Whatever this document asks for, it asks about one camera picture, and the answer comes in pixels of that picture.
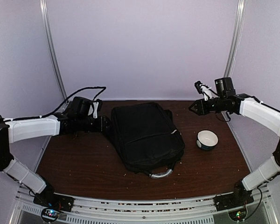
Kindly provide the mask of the black student backpack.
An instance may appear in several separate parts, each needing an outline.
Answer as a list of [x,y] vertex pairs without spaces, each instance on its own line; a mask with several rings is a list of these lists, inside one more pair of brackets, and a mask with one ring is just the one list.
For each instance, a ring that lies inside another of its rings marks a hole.
[[113,108],[109,136],[125,168],[152,179],[170,176],[184,154],[172,112],[155,102]]

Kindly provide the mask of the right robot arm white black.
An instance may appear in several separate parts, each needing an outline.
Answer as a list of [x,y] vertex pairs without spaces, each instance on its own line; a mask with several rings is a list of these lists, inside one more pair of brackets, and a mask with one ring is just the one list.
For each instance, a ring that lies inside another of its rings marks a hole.
[[228,199],[234,206],[248,202],[252,192],[280,175],[280,111],[256,96],[237,93],[231,77],[216,79],[213,86],[197,81],[195,90],[201,99],[190,112],[206,118],[223,116],[247,163],[250,173],[237,181],[231,193],[216,197],[222,204]]

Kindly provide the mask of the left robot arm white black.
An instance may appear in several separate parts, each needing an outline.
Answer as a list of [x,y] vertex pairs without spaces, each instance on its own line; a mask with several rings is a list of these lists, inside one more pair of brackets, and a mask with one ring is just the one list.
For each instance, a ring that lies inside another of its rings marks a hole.
[[34,117],[5,119],[0,115],[0,172],[25,185],[47,207],[54,207],[58,198],[54,188],[46,180],[21,163],[10,152],[10,144],[43,136],[75,134],[77,132],[101,132],[103,118],[99,116],[102,101],[98,96],[105,86],[95,86],[99,92],[89,100],[76,96],[79,89],[64,101],[67,107],[60,112],[59,105],[52,112]]

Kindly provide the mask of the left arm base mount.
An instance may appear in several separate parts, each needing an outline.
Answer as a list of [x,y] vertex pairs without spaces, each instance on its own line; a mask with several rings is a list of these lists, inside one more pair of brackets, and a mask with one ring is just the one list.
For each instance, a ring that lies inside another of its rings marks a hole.
[[34,196],[33,203],[57,211],[71,212],[74,204],[74,198],[70,196],[54,194],[53,201],[49,202],[44,197],[41,197],[40,194],[36,194]]

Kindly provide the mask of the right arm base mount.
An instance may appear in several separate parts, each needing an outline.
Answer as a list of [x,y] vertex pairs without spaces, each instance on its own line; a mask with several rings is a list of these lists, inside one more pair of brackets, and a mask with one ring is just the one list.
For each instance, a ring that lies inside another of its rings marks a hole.
[[237,198],[233,193],[226,195],[217,195],[213,198],[213,200],[217,211],[229,210],[254,202],[252,196]]

